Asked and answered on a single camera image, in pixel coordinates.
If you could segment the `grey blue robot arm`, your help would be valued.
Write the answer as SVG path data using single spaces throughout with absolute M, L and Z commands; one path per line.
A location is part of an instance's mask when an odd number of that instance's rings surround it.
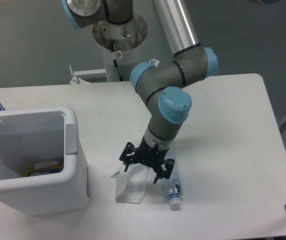
M 156 0 L 156 12 L 168 40 L 173 61 L 165 66 L 125 58 L 146 39 L 145 20 L 131 0 L 64 0 L 62 6 L 75 28 L 92 26 L 95 41 L 109 51 L 118 81 L 131 82 L 151 114 L 140 145 L 128 142 L 120 160 L 128 167 L 152 168 L 155 179 L 169 179 L 175 167 L 166 153 L 192 107 L 184 88 L 213 76 L 219 68 L 215 52 L 203 47 L 182 0 Z

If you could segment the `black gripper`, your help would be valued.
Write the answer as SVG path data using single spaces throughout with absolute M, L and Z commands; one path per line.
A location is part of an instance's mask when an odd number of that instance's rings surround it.
M 131 142 L 127 142 L 119 160 L 125 166 L 124 172 L 128 171 L 130 165 L 143 164 L 152 168 L 156 173 L 153 183 L 156 184 L 159 179 L 169 179 L 175 166 L 175 160 L 165 159 L 167 149 L 160 150 L 159 146 L 149 146 L 144 138 L 136 148 Z

